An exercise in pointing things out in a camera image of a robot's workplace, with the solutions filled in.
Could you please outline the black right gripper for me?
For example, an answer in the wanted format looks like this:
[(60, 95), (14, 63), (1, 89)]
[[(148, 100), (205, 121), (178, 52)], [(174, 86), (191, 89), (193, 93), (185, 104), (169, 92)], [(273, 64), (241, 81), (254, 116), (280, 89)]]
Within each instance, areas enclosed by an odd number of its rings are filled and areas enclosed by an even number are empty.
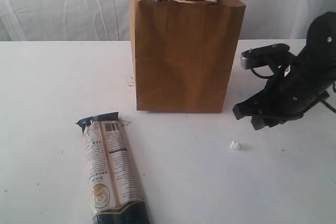
[(272, 79), (266, 87), (252, 97), (235, 104), (233, 113), (237, 120), (251, 117), (254, 130), (274, 127), (288, 121), (297, 120), (329, 95), (328, 70), (300, 71), (290, 67), (289, 73)]

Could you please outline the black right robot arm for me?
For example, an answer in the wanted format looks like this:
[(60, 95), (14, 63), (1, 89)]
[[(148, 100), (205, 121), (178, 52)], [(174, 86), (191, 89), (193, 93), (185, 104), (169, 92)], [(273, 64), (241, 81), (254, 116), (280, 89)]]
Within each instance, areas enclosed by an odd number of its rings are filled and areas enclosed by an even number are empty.
[(335, 88), (335, 13), (326, 12), (310, 24), (298, 55), (279, 43), (242, 52), (240, 64), (267, 81), (233, 107), (235, 118), (249, 116), (255, 130), (298, 120), (318, 103), (335, 112), (327, 102), (327, 89)]

